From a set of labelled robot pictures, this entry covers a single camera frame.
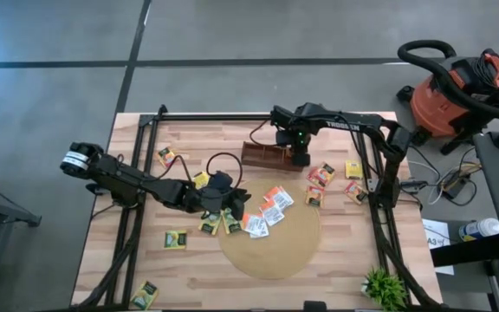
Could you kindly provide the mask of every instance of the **brown wooden tray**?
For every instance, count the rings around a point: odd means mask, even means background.
[[[301,172],[303,167],[292,165],[286,148],[278,146],[260,146],[254,143],[244,142],[242,146],[242,164],[247,166],[259,166],[292,172]]]

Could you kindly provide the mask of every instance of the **paper sheet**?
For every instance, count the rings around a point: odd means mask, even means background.
[[[447,246],[450,244],[450,240],[448,238],[445,238],[450,237],[450,233],[448,232],[448,224],[444,222],[423,219],[423,226],[424,232],[426,233],[426,238],[429,242],[429,249]],[[453,265],[434,268],[434,270],[437,273],[454,275]]]

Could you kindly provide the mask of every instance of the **wooden board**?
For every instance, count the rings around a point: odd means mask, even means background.
[[[378,114],[395,120],[393,112]],[[113,126],[108,152],[115,156],[123,154],[126,164],[131,161],[138,118],[138,114],[118,114]],[[243,141],[249,140],[250,130],[258,123],[160,122],[152,174],[159,175],[163,172],[157,151],[167,146],[184,156],[192,176],[205,170],[207,160],[215,153],[231,152],[239,157]],[[254,139],[271,144],[274,143],[274,134],[273,127],[265,126],[255,133]],[[140,168],[145,161],[147,140],[146,136]],[[167,209],[148,197],[133,291],[145,280],[155,283],[160,289],[160,295],[152,309],[301,309],[305,300],[324,301],[330,309],[375,307],[360,293],[364,275],[372,267],[378,266],[369,208],[367,204],[356,205],[342,192],[349,183],[343,175],[345,160],[359,159],[350,134],[346,131],[322,129],[318,136],[312,138],[309,152],[312,166],[326,161],[339,170],[339,176],[327,188],[326,206],[320,211],[321,244],[304,270],[283,280],[258,280],[246,276],[224,256],[216,237],[198,231],[199,215]],[[228,157],[213,161],[210,172],[216,170],[229,173],[235,180],[238,177],[237,163]],[[307,172],[308,169],[303,172],[280,172],[245,166],[243,181],[282,178],[306,183],[304,179]],[[399,175],[401,179],[409,176],[406,161],[402,163]],[[185,179],[182,166],[176,164],[168,177]],[[292,196],[303,200],[304,194]],[[94,211],[110,203],[110,198],[99,198]],[[417,205],[400,202],[394,214],[405,264],[427,293],[441,302]],[[73,303],[85,299],[107,271],[113,256],[119,219],[120,208],[113,208],[100,214],[91,223]],[[188,230],[187,249],[164,250],[167,230]],[[124,267],[116,298],[120,298],[122,294],[126,266]]]

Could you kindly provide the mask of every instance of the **spray can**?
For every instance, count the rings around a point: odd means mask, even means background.
[[[459,237],[464,242],[497,234],[499,234],[499,221],[495,218],[485,218],[480,221],[462,225],[459,228]]]

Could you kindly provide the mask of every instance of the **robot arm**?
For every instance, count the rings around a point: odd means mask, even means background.
[[[89,143],[71,144],[61,169],[67,175],[93,180],[109,190],[113,200],[123,207],[139,204],[141,194],[147,192],[171,209],[188,213],[220,212],[228,206],[233,216],[241,219],[243,203],[250,198],[246,190],[230,187],[232,178],[226,173],[217,172],[206,187],[196,190],[191,181],[152,177],[104,153],[100,146]]]
[[[274,106],[270,115],[271,125],[279,128],[276,133],[276,143],[279,146],[290,146],[295,166],[309,165],[308,144],[311,135],[316,135],[323,127],[366,134],[386,158],[386,169],[384,175],[379,177],[373,200],[380,207],[395,206],[399,195],[399,164],[404,160],[411,141],[409,131],[398,122],[385,120],[377,114],[330,111],[314,103],[306,103],[293,113]],[[386,139],[380,131],[381,127],[390,130]]]

